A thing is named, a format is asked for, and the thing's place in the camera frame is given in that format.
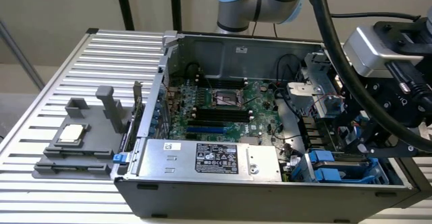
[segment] black pole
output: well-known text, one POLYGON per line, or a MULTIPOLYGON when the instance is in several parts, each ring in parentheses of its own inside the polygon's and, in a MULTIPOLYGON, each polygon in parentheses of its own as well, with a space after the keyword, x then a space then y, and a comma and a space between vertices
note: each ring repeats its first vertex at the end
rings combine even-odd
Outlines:
POLYGON ((182 31, 182 0, 171 0, 174 30, 182 31))
POLYGON ((130 0, 119 0, 125 27, 127 30, 135 30, 130 0))

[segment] cpu socket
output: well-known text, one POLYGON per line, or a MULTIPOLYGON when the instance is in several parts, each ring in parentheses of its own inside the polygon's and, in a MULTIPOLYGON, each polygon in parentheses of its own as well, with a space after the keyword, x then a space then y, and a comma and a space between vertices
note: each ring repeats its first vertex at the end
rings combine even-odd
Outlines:
POLYGON ((215 106, 235 106, 242 107, 243 95, 239 90, 215 90, 214 91, 214 105, 215 106))

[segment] motherboard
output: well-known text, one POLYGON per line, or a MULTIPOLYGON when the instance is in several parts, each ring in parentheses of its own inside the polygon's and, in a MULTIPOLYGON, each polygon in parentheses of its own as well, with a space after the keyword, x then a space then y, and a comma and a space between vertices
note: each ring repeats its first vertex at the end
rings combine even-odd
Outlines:
POLYGON ((282 144, 275 87, 265 80, 187 80, 171 87, 170 139, 282 144))

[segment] power supply label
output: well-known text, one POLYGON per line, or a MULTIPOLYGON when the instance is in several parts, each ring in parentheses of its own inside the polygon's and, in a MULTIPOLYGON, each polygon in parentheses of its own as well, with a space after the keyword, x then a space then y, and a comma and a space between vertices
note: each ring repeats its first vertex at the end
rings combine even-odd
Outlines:
POLYGON ((239 174, 238 146, 197 144, 195 170, 202 173, 239 174))

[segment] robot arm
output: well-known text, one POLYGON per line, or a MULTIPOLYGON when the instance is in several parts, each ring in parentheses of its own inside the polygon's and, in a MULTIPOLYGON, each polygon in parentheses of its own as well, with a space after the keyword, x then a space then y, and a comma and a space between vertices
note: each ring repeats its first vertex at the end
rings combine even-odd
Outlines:
POLYGON ((218 33, 247 34, 250 22, 283 24, 301 13, 303 0, 219 0, 218 33))

